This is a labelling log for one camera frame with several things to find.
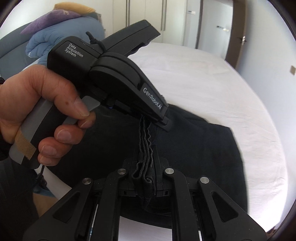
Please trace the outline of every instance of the white bed sheet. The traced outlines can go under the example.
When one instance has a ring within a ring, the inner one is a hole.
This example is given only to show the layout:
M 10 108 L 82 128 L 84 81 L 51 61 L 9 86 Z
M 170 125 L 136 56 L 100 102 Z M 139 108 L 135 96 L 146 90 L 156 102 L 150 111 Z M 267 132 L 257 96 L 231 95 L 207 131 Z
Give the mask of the white bed sheet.
M 228 63 L 200 50 L 150 43 L 130 59 L 168 103 L 232 129 L 244 162 L 248 213 L 264 230 L 273 228 L 286 201 L 287 168 L 276 128 L 254 91 Z M 70 190 L 47 168 L 44 177 L 57 198 Z M 121 241 L 151 240 L 147 230 L 171 240 L 167 229 L 124 218 L 120 230 Z

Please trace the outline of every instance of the silver screw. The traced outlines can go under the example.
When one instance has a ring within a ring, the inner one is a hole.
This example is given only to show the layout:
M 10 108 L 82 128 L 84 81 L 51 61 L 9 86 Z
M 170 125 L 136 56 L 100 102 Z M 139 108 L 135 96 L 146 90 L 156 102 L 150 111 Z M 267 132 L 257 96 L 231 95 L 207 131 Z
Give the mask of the silver screw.
M 201 177 L 201 178 L 200 178 L 200 181 L 201 181 L 202 183 L 204 183 L 204 184 L 207 184 L 207 183 L 210 182 L 210 180 L 209 180 L 207 177 Z
M 87 178 L 85 178 L 85 179 L 82 180 L 82 183 L 85 184 L 85 185 L 90 184 L 91 183 L 91 179 L 87 177 Z
M 165 169 L 165 173 L 166 173 L 166 174 L 173 174 L 173 173 L 174 173 L 174 169 L 172 169 L 172 168 L 167 168 L 167 169 Z
M 118 172 L 119 175 L 126 174 L 126 170 L 125 170 L 124 168 L 120 168 L 120 169 L 118 169 L 117 172 Z

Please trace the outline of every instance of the yellow pillow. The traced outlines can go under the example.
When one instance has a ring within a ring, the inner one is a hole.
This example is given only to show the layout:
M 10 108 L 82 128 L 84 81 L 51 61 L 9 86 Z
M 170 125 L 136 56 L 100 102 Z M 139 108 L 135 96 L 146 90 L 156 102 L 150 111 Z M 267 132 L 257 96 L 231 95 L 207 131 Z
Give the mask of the yellow pillow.
M 95 9 L 93 9 L 91 7 L 87 7 L 85 5 L 82 5 L 79 3 L 74 3 L 74 2 L 60 2 L 60 3 L 55 4 L 54 10 L 59 10 L 59 9 L 76 12 L 81 15 L 96 11 Z

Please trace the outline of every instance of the hand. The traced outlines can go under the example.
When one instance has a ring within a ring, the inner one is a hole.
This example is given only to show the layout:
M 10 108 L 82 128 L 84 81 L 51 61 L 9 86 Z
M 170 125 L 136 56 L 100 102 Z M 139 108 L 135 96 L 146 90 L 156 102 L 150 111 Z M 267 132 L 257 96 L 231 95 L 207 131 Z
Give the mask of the hand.
M 76 125 L 61 125 L 54 137 L 43 139 L 38 146 L 38 161 L 46 166 L 58 164 L 74 144 L 78 144 L 96 119 L 81 101 L 74 85 L 43 65 L 32 65 L 0 85 L 0 132 L 13 143 L 23 120 L 40 97 L 54 102 L 65 115 L 78 119 Z

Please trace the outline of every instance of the folded blue comforter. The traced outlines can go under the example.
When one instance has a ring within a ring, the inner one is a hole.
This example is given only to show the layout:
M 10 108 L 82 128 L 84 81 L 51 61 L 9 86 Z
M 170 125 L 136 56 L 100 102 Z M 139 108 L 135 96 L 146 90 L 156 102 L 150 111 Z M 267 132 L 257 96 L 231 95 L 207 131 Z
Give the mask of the folded blue comforter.
M 40 58 L 38 64 L 47 64 L 49 51 L 62 39 L 76 36 L 89 43 L 85 32 L 89 31 L 94 38 L 102 40 L 105 37 L 102 24 L 92 17 L 69 19 L 49 26 L 35 33 L 26 47 L 26 55 L 31 58 Z

